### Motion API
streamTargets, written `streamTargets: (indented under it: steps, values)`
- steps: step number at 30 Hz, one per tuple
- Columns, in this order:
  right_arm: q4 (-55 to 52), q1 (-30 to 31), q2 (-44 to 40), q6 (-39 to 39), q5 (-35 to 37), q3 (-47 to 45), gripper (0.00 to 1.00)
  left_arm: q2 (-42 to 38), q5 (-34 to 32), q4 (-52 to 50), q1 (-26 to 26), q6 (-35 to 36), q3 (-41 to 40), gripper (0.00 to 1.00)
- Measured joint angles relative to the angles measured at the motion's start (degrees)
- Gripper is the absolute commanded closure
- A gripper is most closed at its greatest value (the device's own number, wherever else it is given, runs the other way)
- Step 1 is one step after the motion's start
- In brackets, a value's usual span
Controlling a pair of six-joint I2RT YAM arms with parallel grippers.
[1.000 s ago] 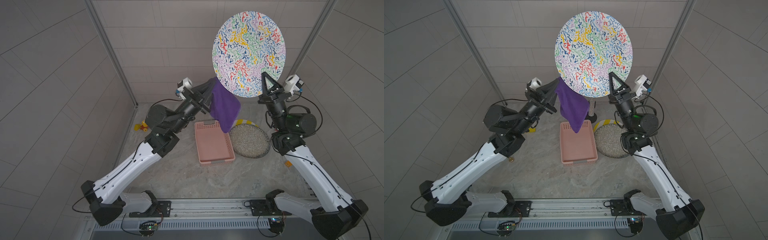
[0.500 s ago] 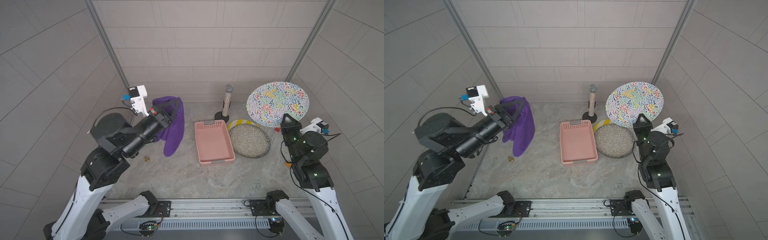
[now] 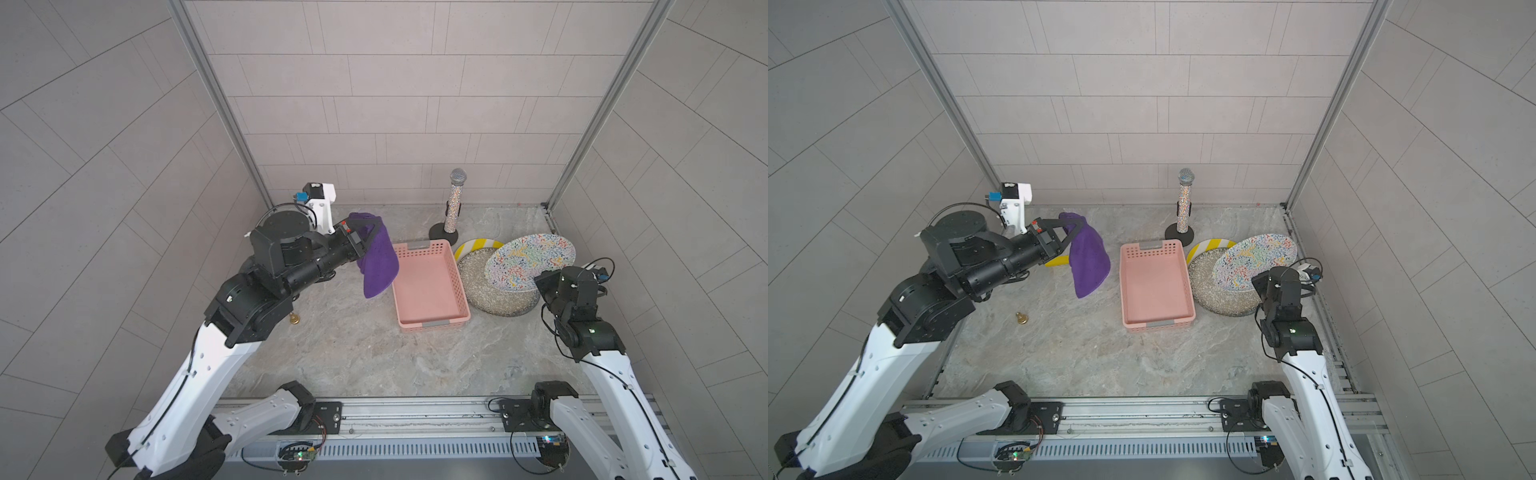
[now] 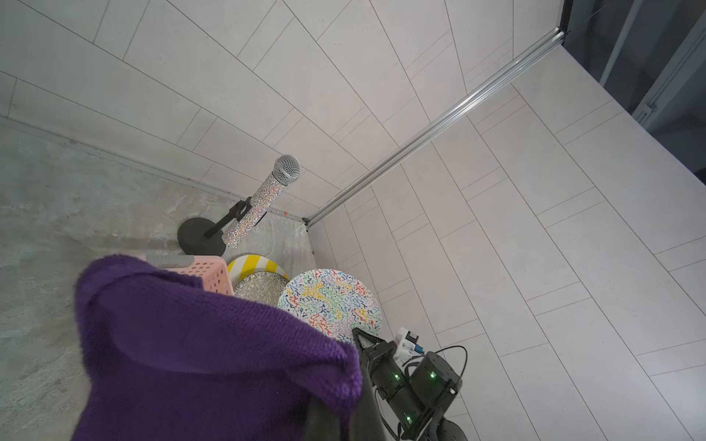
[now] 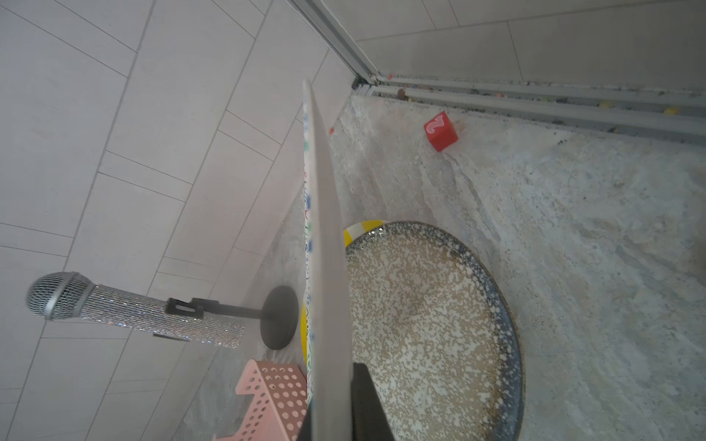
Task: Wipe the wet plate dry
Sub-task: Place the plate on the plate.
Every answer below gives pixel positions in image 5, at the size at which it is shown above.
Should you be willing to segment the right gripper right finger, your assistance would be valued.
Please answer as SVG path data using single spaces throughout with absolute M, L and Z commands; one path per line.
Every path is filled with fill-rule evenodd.
M 353 364 L 351 407 L 354 440 L 395 440 L 369 369 L 362 363 Z

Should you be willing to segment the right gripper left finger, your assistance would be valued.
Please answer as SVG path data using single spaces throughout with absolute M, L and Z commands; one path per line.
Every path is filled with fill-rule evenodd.
M 300 429 L 297 440 L 298 441 L 311 441 L 312 440 L 312 416 L 311 416 L 311 409 L 310 408 L 308 408 L 304 414 L 304 417 L 302 420 L 302 427 Z

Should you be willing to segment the grey speckled plate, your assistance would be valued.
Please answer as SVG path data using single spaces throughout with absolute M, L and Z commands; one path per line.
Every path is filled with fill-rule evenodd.
M 353 358 L 398 440 L 515 440 L 520 342 L 472 250 L 423 222 L 389 222 L 346 249 Z

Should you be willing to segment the yellow white striped plate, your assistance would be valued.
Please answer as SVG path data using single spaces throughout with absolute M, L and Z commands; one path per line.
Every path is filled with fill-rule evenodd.
M 355 239 L 364 235 L 364 233 L 369 233 L 370 231 L 375 230 L 376 228 L 379 228 L 384 224 L 385 220 L 366 220 L 364 222 L 353 224 L 347 227 L 347 229 L 345 229 L 344 231 L 345 246 L 349 246 Z M 303 351 L 303 359 L 304 361 L 307 361 L 308 317 L 306 310 L 306 300 L 303 300 L 301 308 L 300 336 Z

